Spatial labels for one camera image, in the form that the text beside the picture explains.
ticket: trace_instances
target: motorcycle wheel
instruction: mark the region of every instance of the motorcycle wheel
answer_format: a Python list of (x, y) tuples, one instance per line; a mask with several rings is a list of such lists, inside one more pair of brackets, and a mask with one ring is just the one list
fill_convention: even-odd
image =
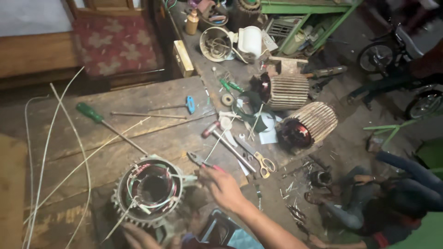
[(380, 62), (385, 66), (385, 68), (392, 65), (395, 62), (395, 58), (397, 57), (394, 46), (389, 42), (380, 41), (367, 45), (361, 50), (357, 57), (357, 64), (367, 74), (380, 73), (378, 67), (374, 65), (369, 59), (370, 52), (374, 49), (378, 50), (379, 54), (383, 56), (383, 58), (380, 59)]
[(418, 94), (409, 103), (404, 114), (408, 120), (418, 119), (434, 113), (442, 104), (443, 93), (438, 90), (429, 90)]

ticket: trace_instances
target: blue handle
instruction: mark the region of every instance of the blue handle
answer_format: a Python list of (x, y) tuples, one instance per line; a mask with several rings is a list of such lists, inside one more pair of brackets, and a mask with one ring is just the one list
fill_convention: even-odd
[(190, 114), (195, 112), (194, 99), (191, 96), (186, 97), (186, 107)]

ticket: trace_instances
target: dark hair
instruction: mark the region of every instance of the dark hair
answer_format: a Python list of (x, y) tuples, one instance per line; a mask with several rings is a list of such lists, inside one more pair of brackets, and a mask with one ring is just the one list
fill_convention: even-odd
[(412, 192), (390, 191), (386, 196), (386, 203), (393, 211), (414, 219), (421, 219), (427, 214), (422, 204), (423, 198)]

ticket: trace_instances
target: human hand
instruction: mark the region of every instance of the human hand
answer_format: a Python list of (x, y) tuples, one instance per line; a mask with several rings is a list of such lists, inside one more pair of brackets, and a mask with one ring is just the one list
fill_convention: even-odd
[(157, 241), (143, 229), (136, 225), (126, 222), (121, 225), (123, 234), (133, 249), (161, 249)]
[(325, 249), (327, 247), (326, 243), (321, 241), (317, 236), (310, 234), (309, 241), (318, 248)]
[(248, 202), (230, 174), (212, 168), (200, 168), (198, 179), (208, 187), (215, 202), (236, 214)]
[(375, 178), (372, 175), (355, 175), (354, 176), (354, 182), (357, 183), (356, 184), (357, 186), (365, 185), (365, 184), (372, 182), (374, 180), (375, 180)]

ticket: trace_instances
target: red cushion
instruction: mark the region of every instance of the red cushion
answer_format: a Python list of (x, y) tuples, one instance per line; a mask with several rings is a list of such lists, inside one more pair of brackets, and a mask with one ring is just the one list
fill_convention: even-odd
[(81, 18), (73, 29), (81, 63), (91, 76), (163, 68), (154, 29), (142, 16)]

